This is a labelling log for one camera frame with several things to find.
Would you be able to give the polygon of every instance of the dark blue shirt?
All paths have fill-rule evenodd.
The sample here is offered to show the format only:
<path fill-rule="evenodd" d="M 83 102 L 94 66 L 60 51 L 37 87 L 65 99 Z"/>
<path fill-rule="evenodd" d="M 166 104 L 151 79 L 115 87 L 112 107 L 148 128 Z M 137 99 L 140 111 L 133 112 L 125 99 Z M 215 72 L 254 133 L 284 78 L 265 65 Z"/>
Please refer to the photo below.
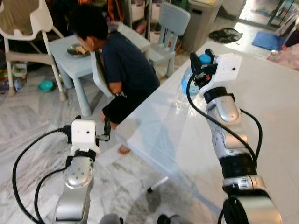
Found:
<path fill-rule="evenodd" d="M 119 32 L 111 34 L 103 47 L 108 83 L 122 82 L 122 89 L 151 94 L 160 82 L 143 53 Z"/>

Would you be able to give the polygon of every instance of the white table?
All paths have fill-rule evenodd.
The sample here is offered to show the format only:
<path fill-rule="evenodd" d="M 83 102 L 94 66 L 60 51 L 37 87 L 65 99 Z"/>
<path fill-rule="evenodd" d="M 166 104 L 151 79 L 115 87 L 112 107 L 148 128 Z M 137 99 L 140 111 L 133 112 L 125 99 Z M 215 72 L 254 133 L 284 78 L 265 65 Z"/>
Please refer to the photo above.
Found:
<path fill-rule="evenodd" d="M 147 59 L 149 58 L 150 42 L 148 40 L 122 23 L 119 23 L 117 30 L 135 44 Z M 67 49 L 74 43 L 78 43 L 78 40 L 72 35 L 50 42 L 49 47 L 65 87 L 69 89 L 75 86 L 81 113 L 87 117 L 92 114 L 92 111 L 79 78 L 92 73 L 91 57 L 75 58 L 69 55 Z"/>
<path fill-rule="evenodd" d="M 238 53 L 208 42 L 197 54 L 204 53 L 206 48 L 217 55 Z M 262 124 L 258 173 L 264 178 L 284 223 L 299 223 L 299 73 L 265 59 L 241 55 L 239 75 L 228 92 L 233 92 L 237 105 Z M 189 61 L 117 127 L 117 138 L 212 211 L 219 212 L 226 195 L 210 128 L 206 119 L 193 109 L 184 114 L 176 107 L 178 85 L 188 66 Z M 203 98 L 197 97 L 195 104 L 206 110 Z M 256 148 L 258 129 L 246 115 L 243 127 L 249 144 Z"/>

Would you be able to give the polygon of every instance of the blue bottle cap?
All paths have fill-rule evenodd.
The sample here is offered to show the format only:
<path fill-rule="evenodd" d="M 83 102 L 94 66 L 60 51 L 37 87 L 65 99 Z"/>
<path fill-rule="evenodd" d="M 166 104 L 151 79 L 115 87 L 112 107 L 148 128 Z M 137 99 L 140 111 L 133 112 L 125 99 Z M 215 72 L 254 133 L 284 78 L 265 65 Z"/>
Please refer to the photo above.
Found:
<path fill-rule="evenodd" d="M 199 59 L 201 64 L 210 64 L 212 62 L 211 57 L 207 54 L 200 55 Z"/>

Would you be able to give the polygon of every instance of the child's hair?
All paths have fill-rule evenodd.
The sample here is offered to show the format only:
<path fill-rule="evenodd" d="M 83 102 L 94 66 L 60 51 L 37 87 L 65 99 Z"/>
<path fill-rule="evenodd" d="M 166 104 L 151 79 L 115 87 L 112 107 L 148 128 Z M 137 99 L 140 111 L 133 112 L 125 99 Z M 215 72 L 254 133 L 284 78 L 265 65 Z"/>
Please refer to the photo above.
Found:
<path fill-rule="evenodd" d="M 77 6 L 68 18 L 69 28 L 83 40 L 94 36 L 105 40 L 108 36 L 108 25 L 100 7 L 91 4 Z"/>

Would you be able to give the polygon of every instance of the black shorts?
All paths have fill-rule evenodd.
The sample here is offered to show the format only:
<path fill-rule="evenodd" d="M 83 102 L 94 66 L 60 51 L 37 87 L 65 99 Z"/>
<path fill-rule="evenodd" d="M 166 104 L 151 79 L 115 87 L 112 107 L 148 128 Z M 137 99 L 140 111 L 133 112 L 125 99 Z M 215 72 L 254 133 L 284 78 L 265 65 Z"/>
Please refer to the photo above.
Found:
<path fill-rule="evenodd" d="M 150 94 L 143 91 L 126 92 L 126 96 L 117 96 L 103 108 L 103 113 L 115 124 L 120 124 Z"/>

